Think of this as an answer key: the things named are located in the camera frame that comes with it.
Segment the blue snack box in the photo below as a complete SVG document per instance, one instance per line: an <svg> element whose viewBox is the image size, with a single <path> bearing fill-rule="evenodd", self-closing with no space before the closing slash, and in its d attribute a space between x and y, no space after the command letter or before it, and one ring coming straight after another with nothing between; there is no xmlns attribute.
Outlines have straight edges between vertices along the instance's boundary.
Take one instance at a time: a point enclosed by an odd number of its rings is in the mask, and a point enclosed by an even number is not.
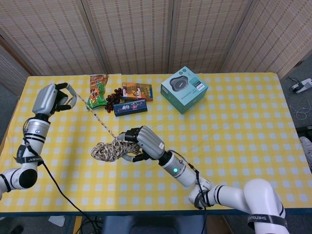
<svg viewBox="0 0 312 234"><path fill-rule="evenodd" d="M147 111L146 100L129 101L114 105L115 116L125 116Z"/></svg>
<svg viewBox="0 0 312 234"><path fill-rule="evenodd" d="M161 94L181 113L201 100L208 89L196 74L183 67L161 83Z"/></svg>

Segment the wall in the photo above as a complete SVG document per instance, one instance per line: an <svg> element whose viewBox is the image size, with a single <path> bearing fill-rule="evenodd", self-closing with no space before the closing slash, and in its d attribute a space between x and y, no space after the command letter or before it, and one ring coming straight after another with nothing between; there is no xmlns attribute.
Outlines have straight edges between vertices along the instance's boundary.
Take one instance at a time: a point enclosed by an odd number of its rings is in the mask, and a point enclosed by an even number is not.
<svg viewBox="0 0 312 234"><path fill-rule="evenodd" d="M251 0L0 0L37 75L218 72Z"/></svg>
<svg viewBox="0 0 312 234"><path fill-rule="evenodd" d="M20 96L29 74L0 46L0 84Z"/></svg>
<svg viewBox="0 0 312 234"><path fill-rule="evenodd" d="M283 78L312 50L312 1L254 1L223 72L274 72Z"/></svg>

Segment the snack package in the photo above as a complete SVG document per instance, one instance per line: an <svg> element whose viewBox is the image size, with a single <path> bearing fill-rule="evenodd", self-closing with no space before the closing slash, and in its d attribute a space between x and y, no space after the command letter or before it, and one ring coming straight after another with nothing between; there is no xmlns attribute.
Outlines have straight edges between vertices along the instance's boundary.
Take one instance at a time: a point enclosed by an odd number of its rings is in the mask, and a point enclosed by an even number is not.
<svg viewBox="0 0 312 234"><path fill-rule="evenodd" d="M150 84L139 84L132 82L123 82L123 99L153 101L153 90Z"/></svg>
<svg viewBox="0 0 312 234"><path fill-rule="evenodd" d="M129 101L114 105L115 116L124 116L147 111L146 100Z"/></svg>
<svg viewBox="0 0 312 234"><path fill-rule="evenodd" d="M105 86L108 75L91 75L90 76L90 96L88 99L89 108L105 106L107 101L104 98Z"/></svg>

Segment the speaker image on box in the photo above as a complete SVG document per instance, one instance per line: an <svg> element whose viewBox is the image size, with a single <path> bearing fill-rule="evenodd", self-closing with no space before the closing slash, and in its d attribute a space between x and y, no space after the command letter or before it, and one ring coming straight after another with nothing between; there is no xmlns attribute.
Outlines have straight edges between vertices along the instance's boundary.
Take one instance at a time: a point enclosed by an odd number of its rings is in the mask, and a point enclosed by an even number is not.
<svg viewBox="0 0 312 234"><path fill-rule="evenodd" d="M177 78L173 78L170 81L170 85L171 85L173 91L175 91L175 92L181 91L189 85L188 78L186 76L180 76Z"/></svg>

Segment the robotic arm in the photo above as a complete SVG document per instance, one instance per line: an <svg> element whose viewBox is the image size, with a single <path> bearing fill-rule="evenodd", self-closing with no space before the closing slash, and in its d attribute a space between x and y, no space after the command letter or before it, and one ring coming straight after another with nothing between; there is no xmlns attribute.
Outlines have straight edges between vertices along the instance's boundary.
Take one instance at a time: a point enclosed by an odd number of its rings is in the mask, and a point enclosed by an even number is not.
<svg viewBox="0 0 312 234"><path fill-rule="evenodd" d="M289 234L285 209L269 182L253 179L244 189L213 185L199 176L198 170L173 150L165 150L164 142L148 127L133 128L121 133L119 140L137 143L142 154L135 157L124 154L123 159L136 162L158 160L158 164L184 187L194 186L189 201L198 209L215 204L237 209L250 214L248 225L256 234Z"/></svg>
<svg viewBox="0 0 312 234"><path fill-rule="evenodd" d="M60 91L64 88L73 96L70 103L68 96ZM28 189L35 184L37 167L44 163L40 154L50 127L48 119L55 111L72 109L76 100L74 89L67 83L50 84L40 90L32 110L35 117L29 118L23 127L23 141L15 158L22 167L0 174L0 200L4 192ZM227 206L251 214L248 224L257 234L289 234L284 207L267 181L251 180L243 190L213 185L200 177L199 171L183 156L173 150L166 151L164 142L146 126L128 130L117 138L135 142L142 148L142 154L135 157L124 154L125 160L158 160L158 164L184 187L193 186L189 200L196 208L215 204Z"/></svg>
<svg viewBox="0 0 312 234"><path fill-rule="evenodd" d="M66 103L68 96L61 91L66 88L73 98ZM33 113L23 127L23 141L19 146L17 163L21 168L9 169L0 174L0 200L4 192L14 189L28 189L37 181L37 167L43 163L40 157L49 127L49 117L55 111L69 110L76 104L77 97L74 89L67 83L50 84L39 91Z"/></svg>

